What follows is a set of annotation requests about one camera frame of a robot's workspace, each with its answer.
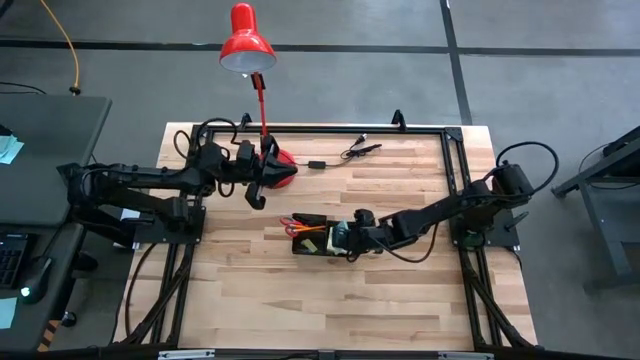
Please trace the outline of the dark grey desk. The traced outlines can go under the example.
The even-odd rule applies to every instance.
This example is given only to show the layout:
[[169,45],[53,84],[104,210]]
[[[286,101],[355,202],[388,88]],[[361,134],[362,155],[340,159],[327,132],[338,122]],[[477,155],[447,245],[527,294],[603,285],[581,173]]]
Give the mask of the dark grey desk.
[[[0,289],[0,299],[18,299],[12,326],[0,330],[0,358],[35,351],[49,322],[64,310],[71,264],[85,231],[68,219],[67,188],[57,167],[89,163],[111,106],[104,97],[0,96],[0,125],[24,143],[10,165],[0,164],[0,233],[32,237],[15,287]],[[53,259],[48,289],[38,303],[27,305],[20,288],[40,257]]]

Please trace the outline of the red desk lamp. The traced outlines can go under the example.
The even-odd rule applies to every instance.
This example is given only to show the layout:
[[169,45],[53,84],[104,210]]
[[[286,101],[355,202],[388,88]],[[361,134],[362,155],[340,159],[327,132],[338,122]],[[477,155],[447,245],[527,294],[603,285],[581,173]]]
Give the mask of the red desk lamp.
[[[256,11],[251,4],[235,4],[230,17],[232,31],[222,46],[219,63],[229,71],[250,77],[259,103],[261,140],[262,136],[271,135],[267,126],[263,72],[276,64],[277,57],[270,43],[259,32]],[[282,149],[279,149],[278,161],[279,165],[296,166],[293,156]]]

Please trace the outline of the pale blue paper note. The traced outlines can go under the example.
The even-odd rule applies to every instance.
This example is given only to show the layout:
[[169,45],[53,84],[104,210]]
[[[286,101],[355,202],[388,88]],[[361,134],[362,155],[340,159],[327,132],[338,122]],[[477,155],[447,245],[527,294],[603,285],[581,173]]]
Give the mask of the pale blue paper note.
[[12,326],[17,301],[16,297],[0,299],[0,330],[9,329]]
[[23,146],[14,135],[0,135],[0,164],[10,165]]

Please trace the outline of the black computer mouse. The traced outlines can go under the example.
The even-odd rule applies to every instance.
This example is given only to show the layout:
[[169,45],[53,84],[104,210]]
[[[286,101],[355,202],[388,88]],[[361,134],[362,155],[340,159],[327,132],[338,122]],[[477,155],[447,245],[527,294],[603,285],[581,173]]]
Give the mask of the black computer mouse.
[[20,288],[22,303],[35,304],[45,296],[52,267],[53,259],[51,257],[40,257],[34,263],[26,281]]

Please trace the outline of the black aluminium table frame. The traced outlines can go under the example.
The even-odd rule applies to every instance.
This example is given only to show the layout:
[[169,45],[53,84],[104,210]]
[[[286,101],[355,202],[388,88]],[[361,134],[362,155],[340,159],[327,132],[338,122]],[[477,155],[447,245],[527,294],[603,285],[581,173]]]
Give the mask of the black aluminium table frame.
[[272,132],[298,162],[330,168],[301,168],[290,185],[266,193],[260,211],[242,190],[206,200],[180,347],[240,359],[465,353],[473,347],[470,309],[490,335],[488,311],[464,287],[448,223],[396,255],[350,263],[293,254],[279,222],[294,212],[339,219],[367,208],[385,216],[436,202],[494,166],[486,127],[376,125],[366,131],[376,150],[348,164],[339,156],[359,136],[356,126],[275,124]]

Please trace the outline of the black keyboard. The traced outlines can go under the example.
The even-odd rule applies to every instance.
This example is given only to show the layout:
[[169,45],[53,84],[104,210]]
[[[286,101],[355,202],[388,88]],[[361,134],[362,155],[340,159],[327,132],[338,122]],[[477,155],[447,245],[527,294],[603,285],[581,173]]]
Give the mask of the black keyboard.
[[29,240],[26,233],[0,233],[0,289],[15,287]]

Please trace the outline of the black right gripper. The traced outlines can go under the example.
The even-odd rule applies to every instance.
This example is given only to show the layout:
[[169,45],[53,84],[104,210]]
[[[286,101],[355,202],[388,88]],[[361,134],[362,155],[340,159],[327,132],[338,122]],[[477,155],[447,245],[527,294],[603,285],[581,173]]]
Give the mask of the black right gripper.
[[357,244],[347,250],[346,260],[353,263],[362,254],[370,250],[387,248],[396,250],[403,244],[403,235],[400,230],[389,222],[376,225],[376,219],[372,211],[357,209],[354,212],[357,225]]

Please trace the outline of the dark grey metal stand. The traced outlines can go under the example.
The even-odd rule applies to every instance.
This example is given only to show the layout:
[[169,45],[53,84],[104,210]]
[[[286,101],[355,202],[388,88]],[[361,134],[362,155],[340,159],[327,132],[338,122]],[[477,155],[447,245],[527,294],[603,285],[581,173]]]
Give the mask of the dark grey metal stand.
[[590,221],[604,243],[611,275],[584,284],[587,292],[640,286],[640,265],[634,265],[627,247],[640,249],[640,125],[618,139],[592,150],[599,158],[551,189],[564,198],[579,191]]

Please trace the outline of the silver metal bracket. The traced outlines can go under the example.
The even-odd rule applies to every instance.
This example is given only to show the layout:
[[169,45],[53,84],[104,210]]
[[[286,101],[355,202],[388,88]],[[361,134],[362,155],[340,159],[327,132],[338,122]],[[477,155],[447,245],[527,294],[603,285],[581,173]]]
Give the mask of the silver metal bracket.
[[214,349],[170,350],[158,353],[157,360],[213,360]]
[[495,360],[491,353],[478,352],[439,352],[438,360]]

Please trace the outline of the black mesh desk organizer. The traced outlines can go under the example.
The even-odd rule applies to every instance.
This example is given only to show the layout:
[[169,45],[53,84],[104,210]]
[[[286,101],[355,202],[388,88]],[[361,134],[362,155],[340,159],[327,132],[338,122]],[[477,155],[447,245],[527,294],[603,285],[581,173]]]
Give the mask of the black mesh desk organizer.
[[[346,253],[340,254],[340,255],[332,255],[328,253],[326,249],[326,245],[327,245],[327,237],[328,237],[330,228],[334,227],[341,221],[329,220],[328,217],[326,221],[327,223],[326,223],[324,232],[303,233],[303,234],[299,234],[296,237],[289,236],[291,238],[291,253],[294,255],[346,258],[347,250],[349,249],[349,247],[357,244],[357,225],[355,224],[355,219],[353,221],[341,220],[341,221],[346,221],[348,223],[350,233],[348,238],[348,244],[345,247],[343,247],[343,249],[346,250]],[[315,244],[315,246],[318,248],[318,251],[316,253],[308,252],[301,245],[301,242],[305,239],[310,239]]]

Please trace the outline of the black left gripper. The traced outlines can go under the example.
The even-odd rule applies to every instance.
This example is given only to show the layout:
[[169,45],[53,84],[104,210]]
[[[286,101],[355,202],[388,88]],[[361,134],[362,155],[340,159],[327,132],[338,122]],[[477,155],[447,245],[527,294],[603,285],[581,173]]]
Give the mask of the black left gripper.
[[296,166],[279,165],[279,146],[275,137],[264,135],[260,140],[261,154],[256,152],[250,141],[242,141],[236,152],[236,159],[230,162],[227,176],[230,183],[255,183],[268,188],[289,185],[298,172]]

